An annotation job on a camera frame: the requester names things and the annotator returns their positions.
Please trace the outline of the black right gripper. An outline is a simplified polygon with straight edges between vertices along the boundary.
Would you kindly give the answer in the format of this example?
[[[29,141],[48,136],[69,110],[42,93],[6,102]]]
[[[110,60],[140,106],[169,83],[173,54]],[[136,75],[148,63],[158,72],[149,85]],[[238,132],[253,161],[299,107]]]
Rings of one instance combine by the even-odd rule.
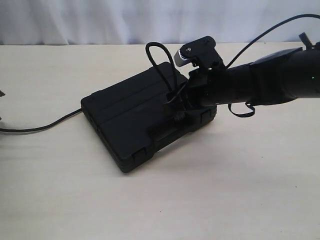
[[[204,36],[186,43],[180,49],[191,48],[194,70],[189,72],[189,78],[183,82],[172,98],[163,105],[166,113],[171,115],[174,122],[182,122],[189,111],[199,110],[202,107],[197,103],[195,91],[209,85],[209,74],[225,69],[224,62],[215,49],[216,41],[211,36]]]

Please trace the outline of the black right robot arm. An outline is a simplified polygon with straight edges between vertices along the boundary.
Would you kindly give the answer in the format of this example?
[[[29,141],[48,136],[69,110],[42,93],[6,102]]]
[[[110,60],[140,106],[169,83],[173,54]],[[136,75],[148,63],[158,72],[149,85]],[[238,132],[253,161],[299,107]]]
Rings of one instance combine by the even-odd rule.
[[[185,114],[219,105],[244,103],[255,114],[257,106],[271,106],[320,96],[320,45],[300,35],[302,47],[269,54],[253,62],[227,67],[216,42],[205,36],[184,44],[174,55],[181,67],[194,70],[180,88],[169,94],[163,107],[168,115]]]

